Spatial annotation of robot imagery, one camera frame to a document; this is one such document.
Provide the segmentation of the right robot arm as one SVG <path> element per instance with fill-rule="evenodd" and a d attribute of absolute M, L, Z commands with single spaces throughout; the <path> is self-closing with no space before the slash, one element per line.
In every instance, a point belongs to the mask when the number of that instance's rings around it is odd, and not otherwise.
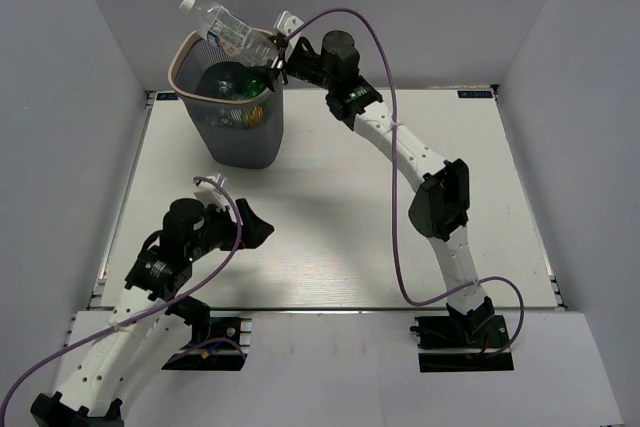
<path fill-rule="evenodd" d="M 467 164 L 431 151 L 398 121 L 381 93 L 360 74 L 360 55 L 350 34 L 327 33 L 319 52 L 305 37 L 290 41 L 278 33 L 268 39 L 276 49 L 267 63 L 270 76 L 294 77 L 325 89 L 332 115 L 392 162 L 394 179 L 406 179 L 414 192 L 409 220 L 430 243 L 447 289 L 450 330 L 443 337 L 454 346 L 487 351 L 495 311 L 468 243 Z"/>

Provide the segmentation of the clear bottle white cap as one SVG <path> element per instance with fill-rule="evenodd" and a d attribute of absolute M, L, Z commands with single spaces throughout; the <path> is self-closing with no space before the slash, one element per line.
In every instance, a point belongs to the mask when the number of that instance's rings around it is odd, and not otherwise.
<path fill-rule="evenodd" d="M 182 0 L 179 10 L 194 20 L 201 38 L 246 67 L 271 67 L 278 57 L 272 40 L 218 3 Z"/>

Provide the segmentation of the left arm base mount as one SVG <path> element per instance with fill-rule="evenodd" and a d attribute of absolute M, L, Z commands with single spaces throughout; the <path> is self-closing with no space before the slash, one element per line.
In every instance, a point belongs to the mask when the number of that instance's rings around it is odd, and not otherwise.
<path fill-rule="evenodd" d="M 204 334 L 194 337 L 162 367 L 164 371 L 240 372 L 249 355 L 252 318 L 214 316 Z"/>

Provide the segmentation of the clear bottle orange label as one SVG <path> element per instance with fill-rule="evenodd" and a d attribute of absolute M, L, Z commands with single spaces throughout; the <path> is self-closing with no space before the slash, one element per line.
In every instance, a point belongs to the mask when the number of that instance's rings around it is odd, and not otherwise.
<path fill-rule="evenodd" d="M 244 125 L 246 128 L 254 129 L 262 125 L 264 122 L 264 108 L 261 105 L 254 106 L 244 116 Z"/>

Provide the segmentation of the small green bottle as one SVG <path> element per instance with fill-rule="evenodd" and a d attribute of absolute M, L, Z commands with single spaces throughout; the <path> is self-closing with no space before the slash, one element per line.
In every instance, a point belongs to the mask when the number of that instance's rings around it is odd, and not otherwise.
<path fill-rule="evenodd" d="M 259 75 L 249 73 L 241 82 L 239 95 L 242 99 L 253 99 L 259 96 L 267 86 Z"/>

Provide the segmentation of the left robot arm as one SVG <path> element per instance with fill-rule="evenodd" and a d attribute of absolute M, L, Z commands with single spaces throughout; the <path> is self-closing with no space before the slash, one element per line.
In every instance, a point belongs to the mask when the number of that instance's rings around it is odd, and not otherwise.
<path fill-rule="evenodd" d="M 256 249 L 274 233 L 244 199 L 240 220 L 194 198 L 171 203 L 127 274 L 109 319 L 112 333 L 92 343 L 73 373 L 30 412 L 40 426 L 121 426 L 140 393 L 182 347 L 211 334 L 209 307 L 179 291 L 209 252 Z"/>

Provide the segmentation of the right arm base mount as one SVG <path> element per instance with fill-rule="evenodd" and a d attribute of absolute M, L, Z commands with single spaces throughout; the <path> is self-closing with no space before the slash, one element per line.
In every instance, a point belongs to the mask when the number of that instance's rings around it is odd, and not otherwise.
<path fill-rule="evenodd" d="M 416 337 L 421 373 L 507 372 L 514 370 L 502 315 L 496 315 L 472 340 L 455 330 L 448 316 L 416 317 L 409 331 Z"/>

